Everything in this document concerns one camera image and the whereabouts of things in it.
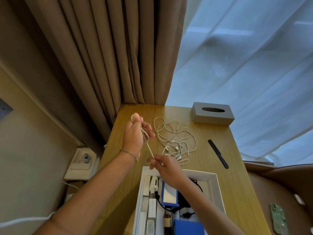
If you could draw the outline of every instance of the person's left hand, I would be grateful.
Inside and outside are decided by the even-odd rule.
[[[155,134],[152,132],[151,125],[144,122],[143,118],[140,117],[139,114],[134,114],[133,121],[134,122],[130,120],[125,126],[122,149],[128,151],[139,159],[140,150],[143,145],[141,126],[143,130],[147,132],[149,138],[154,138]]]

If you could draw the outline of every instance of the forearm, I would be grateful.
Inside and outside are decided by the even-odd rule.
[[[189,202],[208,234],[244,234],[236,224],[204,197],[198,186],[191,180],[187,179],[179,191]]]
[[[134,164],[135,159],[131,155],[120,152],[35,234],[87,234]]]

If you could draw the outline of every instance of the table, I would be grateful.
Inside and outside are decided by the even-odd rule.
[[[122,145],[124,127],[135,112],[151,125],[156,117],[161,116],[166,122],[177,119],[181,127],[189,127],[197,140],[198,147],[190,154],[189,163],[182,168],[216,173],[228,217],[246,234],[271,234],[229,126],[193,122],[191,108],[123,104],[99,170],[118,154]],[[229,169],[224,168],[209,145],[208,139],[213,140],[228,163]],[[162,153],[163,146],[157,138],[151,140],[149,146],[153,153]],[[146,162],[148,157],[148,148],[143,145],[139,162],[110,198],[95,222],[91,234],[132,234],[141,171],[143,166],[149,166]]]

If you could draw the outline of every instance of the hand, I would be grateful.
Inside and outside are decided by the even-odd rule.
[[[141,126],[143,130],[147,132],[149,138],[154,138],[155,134],[152,133],[151,125],[144,122],[143,118],[139,117],[139,114],[134,114],[133,121],[134,122],[130,120],[125,126],[122,149],[128,151],[139,159],[140,150],[143,145]]]
[[[156,168],[163,180],[171,187],[178,191],[189,180],[188,177],[182,171],[179,163],[174,157],[167,155],[154,155],[155,159],[148,158],[147,162],[150,162],[150,170]]]

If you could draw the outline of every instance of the gray tissue box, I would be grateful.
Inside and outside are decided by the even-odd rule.
[[[191,112],[194,122],[230,125],[235,119],[229,105],[194,102]]]

